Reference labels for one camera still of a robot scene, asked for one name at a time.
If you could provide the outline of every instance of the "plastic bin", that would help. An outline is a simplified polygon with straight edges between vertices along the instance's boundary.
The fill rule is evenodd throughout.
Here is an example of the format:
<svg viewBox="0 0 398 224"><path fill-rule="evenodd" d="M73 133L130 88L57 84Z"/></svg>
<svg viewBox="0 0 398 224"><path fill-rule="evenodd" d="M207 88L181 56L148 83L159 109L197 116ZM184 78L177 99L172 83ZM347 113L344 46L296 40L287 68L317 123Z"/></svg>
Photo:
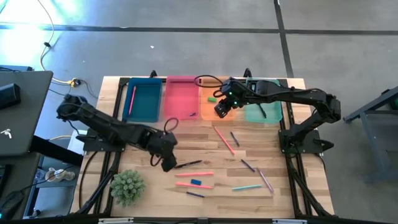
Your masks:
<svg viewBox="0 0 398 224"><path fill-rule="evenodd" d="M227 80L228 77L217 77L219 78L222 82ZM220 85L221 83L214 78L201 78L201 84L204 86L215 86L215 85ZM207 99L209 97L214 97L213 93L216 90L219 90L220 88L200 88L200 114L201 118L204 119L205 121L232 121L235 117L236 110L232 109L228 112L228 114L224 118L220 118L216 111L214 110L214 107L217 105L217 103L225 98L225 96L217 98L217 102L209 102Z"/></svg>
<svg viewBox="0 0 398 224"><path fill-rule="evenodd" d="M136 91L132 101L132 110L129 113L134 87L136 87ZM131 78L123 109L123 119L132 122L157 122L161 97L161 79Z"/></svg>
<svg viewBox="0 0 398 224"><path fill-rule="evenodd" d="M194 84L194 78L167 77L164 100L166 119L188 120L199 117L199 86Z"/></svg>
<svg viewBox="0 0 398 224"><path fill-rule="evenodd" d="M267 80L279 85L279 81L275 79L260 79L260 78L248 78L246 84L250 81ZM259 105L246 105L244 107L244 118L246 121L255 123L278 123L282 119L282 109L280 108L280 101L273 103L261 103L261 108L266 112L267 118L264 118Z"/></svg>

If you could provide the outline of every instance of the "orange marker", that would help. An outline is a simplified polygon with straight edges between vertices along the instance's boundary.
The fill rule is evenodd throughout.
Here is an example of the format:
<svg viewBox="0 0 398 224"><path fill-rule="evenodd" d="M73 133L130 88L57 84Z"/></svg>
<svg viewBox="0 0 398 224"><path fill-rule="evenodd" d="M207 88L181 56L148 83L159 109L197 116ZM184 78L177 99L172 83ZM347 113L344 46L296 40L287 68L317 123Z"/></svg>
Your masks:
<svg viewBox="0 0 398 224"><path fill-rule="evenodd" d="M177 186L184 186L184 187L197 187L197 188L202 188L202 189L213 189L212 186L204 186L204 185L195 185L195 184L186 184L186 183L181 183L177 182L175 183Z"/></svg>
<svg viewBox="0 0 398 224"><path fill-rule="evenodd" d="M186 174L176 174L176 177L189 177L193 175L213 175L213 172L197 172L197 173L186 173Z"/></svg>
<svg viewBox="0 0 398 224"><path fill-rule="evenodd" d="M225 138L221 135L221 133L217 130L216 127L214 127L214 130L216 130L217 134L220 136L220 138L223 140L223 142L226 144L226 147L228 147L228 149L231 151L232 155L235 155L235 151L232 149L232 147L228 144L228 142L226 142Z"/></svg>

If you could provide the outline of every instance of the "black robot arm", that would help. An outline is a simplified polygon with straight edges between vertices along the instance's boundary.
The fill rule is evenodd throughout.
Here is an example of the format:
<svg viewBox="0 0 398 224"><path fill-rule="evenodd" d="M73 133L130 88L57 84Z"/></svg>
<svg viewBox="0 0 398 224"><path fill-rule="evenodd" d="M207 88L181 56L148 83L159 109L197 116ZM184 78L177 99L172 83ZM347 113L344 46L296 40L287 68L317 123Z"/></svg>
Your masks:
<svg viewBox="0 0 398 224"><path fill-rule="evenodd" d="M81 121L109 144L127 143L159 157L162 159L162 168L165 172L177 165L173 154L177 140L171 132L143 124L126 124L118 121L95 109L82 96L66 95L57 113L57 118L64 121Z"/></svg>
<svg viewBox="0 0 398 224"><path fill-rule="evenodd" d="M282 152L319 153L333 147L331 142L320 140L318 132L314 129L323 123L334 123L340 120L340 101L320 89L286 88L266 80L253 80L245 85L230 77L223 82L219 90L214 92L214 96L225 96L215 106L215 111L220 118L224 118L231 109L242 108L249 104L284 101L314 106L315 113L301 124L294 124L289 130L280 130ZM307 145L307 151L302 147L304 144Z"/></svg>

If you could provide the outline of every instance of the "concrete floor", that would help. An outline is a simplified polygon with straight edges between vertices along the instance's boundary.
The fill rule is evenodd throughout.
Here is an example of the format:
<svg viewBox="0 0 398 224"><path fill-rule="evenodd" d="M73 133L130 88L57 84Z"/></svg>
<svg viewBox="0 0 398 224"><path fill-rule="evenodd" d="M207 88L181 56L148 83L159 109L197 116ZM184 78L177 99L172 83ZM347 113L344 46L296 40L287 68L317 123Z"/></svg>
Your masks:
<svg viewBox="0 0 398 224"><path fill-rule="evenodd" d="M272 0L42 0L54 23L116 27L217 27L277 29ZM280 0L286 29L397 30L395 0ZM36 1L10 0L0 22L48 24ZM40 70L42 42L50 32L30 25L0 30L0 64L28 65ZM86 80L98 94L105 75L242 75L286 77L279 34L173 32L55 33L45 56L55 77ZM398 84L398 35L287 35L295 78L307 87L338 97L342 115ZM66 93L68 87L52 85ZM72 90L96 100L86 88ZM50 138L70 134L57 120L62 97L49 92L36 134ZM82 124L76 127L84 129ZM335 143L325 153L326 174L335 212L343 218L397 223L398 181L366 185L362 176L375 169L361 123L325 124L323 139Z"/></svg>

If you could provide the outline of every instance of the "wooden table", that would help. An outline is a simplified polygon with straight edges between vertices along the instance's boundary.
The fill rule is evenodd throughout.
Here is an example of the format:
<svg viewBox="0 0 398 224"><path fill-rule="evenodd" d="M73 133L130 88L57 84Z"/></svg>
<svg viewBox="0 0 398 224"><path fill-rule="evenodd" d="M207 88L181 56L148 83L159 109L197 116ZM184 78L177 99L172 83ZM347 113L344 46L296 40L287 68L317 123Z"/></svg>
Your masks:
<svg viewBox="0 0 398 224"><path fill-rule="evenodd" d="M97 109L112 115L116 92L120 77L104 77ZM301 78L287 79L289 86L305 88ZM127 88L124 88L119 119L121 119L124 98ZM285 103L282 104L285 122L289 128ZM296 123L310 116L310 108L305 105L292 104ZM151 123L151 126L163 128L164 120ZM233 156L218 137L212 126L216 126L236 151ZM112 217L208 217L208 218L293 218L293 206L290 196L289 180L284 155L280 152L277 132L278 124L249 123L244 121L244 110L236 110L234 121L181 121L174 134L178 140L174 154L178 163L197 159L203 160L199 165L163 172L159 166L151 167L148 152L140 151L131 146L122 153L119 172L127 169L138 170L143 176L147 188L139 201L127 208L114 205ZM229 132L232 131L239 140L241 147L236 147ZM80 173L91 154L85 156ZM93 158L83 181L83 203L93 193L100 179L104 152L99 152ZM308 188L326 211L333 213L328 183L321 160L312 154L303 154L303 165ZM275 193L272 195L264 185L259 174L246 168L241 159L253 167L258 167L267 177ZM192 189L189 191L203 194L205 198L187 195L186 187L176 187L177 181L190 182L189 177L175 177L182 172L214 172L213 176L198 177L203 185L211 185L213 190ZM233 192L233 187L243 185L263 185L260 189ZM71 212L78 210L78 188ZM300 208L303 206L302 192L297 194ZM108 186L104 190L101 212L106 205Z"/></svg>

